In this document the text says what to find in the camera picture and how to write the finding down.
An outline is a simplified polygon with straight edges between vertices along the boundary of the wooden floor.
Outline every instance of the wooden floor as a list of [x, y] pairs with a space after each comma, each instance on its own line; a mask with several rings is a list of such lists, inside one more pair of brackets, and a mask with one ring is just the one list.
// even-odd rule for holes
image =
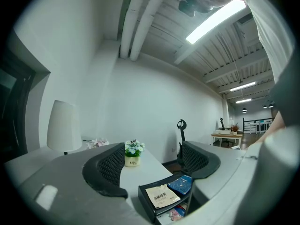
[[[263, 135], [263, 133], [261, 133], [261, 134], [247, 134], [247, 133], [245, 133], [243, 135], [242, 141], [240, 143], [240, 148], [242, 150], [247, 149], [251, 144], [255, 143], [262, 135]], [[223, 142], [223, 140], [225, 140], [225, 139], [222, 139], [222, 148], [231, 148], [232, 146], [239, 145], [238, 140], [234, 144], [229, 143], [229, 145], [228, 145], [228, 143]], [[219, 141], [214, 142], [214, 146], [219, 146], [219, 145], [220, 145]], [[175, 174], [175, 173], [177, 173], [181, 170], [181, 167], [178, 163], [173, 163], [173, 164], [170, 164], [170, 165], [166, 165], [165, 168], [168, 169], [173, 174]]]

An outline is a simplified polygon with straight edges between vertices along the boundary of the white pipe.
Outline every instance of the white pipe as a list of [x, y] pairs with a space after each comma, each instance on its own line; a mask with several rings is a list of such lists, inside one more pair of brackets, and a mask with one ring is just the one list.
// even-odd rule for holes
[[159, 9], [160, 5], [162, 4], [164, 0], [150, 0], [144, 14], [142, 15], [140, 24], [137, 28], [137, 31], [135, 33], [135, 38], [132, 44], [131, 48], [131, 54], [130, 54], [130, 59], [132, 61], [136, 61], [142, 45], [145, 41], [145, 38], [147, 36], [147, 33], [149, 31], [149, 28], [154, 20], [155, 13]]
[[123, 59], [128, 57], [132, 34], [142, 3], [143, 0], [131, 0], [128, 11], [126, 12], [120, 50], [120, 57]]

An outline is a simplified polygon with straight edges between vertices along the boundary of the blue book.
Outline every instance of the blue book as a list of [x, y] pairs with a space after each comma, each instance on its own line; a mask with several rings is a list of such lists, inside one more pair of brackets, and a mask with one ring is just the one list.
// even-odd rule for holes
[[168, 183], [167, 185], [170, 189], [178, 191], [181, 194], [185, 195], [190, 191], [192, 187], [192, 178], [184, 175], [177, 180]]

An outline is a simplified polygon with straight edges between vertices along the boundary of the white lampshade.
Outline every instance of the white lampshade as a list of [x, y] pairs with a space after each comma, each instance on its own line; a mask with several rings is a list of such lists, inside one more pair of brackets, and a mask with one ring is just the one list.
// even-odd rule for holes
[[50, 115], [47, 146], [69, 152], [82, 146], [79, 116], [75, 105], [55, 100]]

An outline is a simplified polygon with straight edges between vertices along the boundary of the ceiling light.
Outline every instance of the ceiling light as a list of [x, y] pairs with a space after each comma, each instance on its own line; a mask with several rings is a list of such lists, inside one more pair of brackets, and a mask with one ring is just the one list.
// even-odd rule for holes
[[218, 26], [221, 22], [225, 21], [227, 18], [231, 17], [235, 13], [241, 11], [246, 7], [246, 4], [241, 0], [233, 0], [230, 3], [226, 4], [224, 7], [219, 9], [203, 23], [199, 25], [188, 37], [186, 40], [191, 44], [194, 44], [200, 38], [202, 38], [210, 30]]
[[242, 89], [242, 88], [245, 88], [245, 87], [249, 87], [249, 86], [252, 86], [252, 85], [255, 85], [255, 83], [256, 82], [251, 82], [251, 83], [247, 83], [247, 84], [241, 85], [241, 86], [236, 87], [236, 88], [231, 88], [230, 92], [236, 91], [236, 90], [239, 90], [239, 89]]
[[244, 99], [244, 100], [241, 100], [241, 101], [236, 101], [236, 103], [245, 103], [245, 102], [249, 102], [249, 101], [251, 101], [251, 98]]

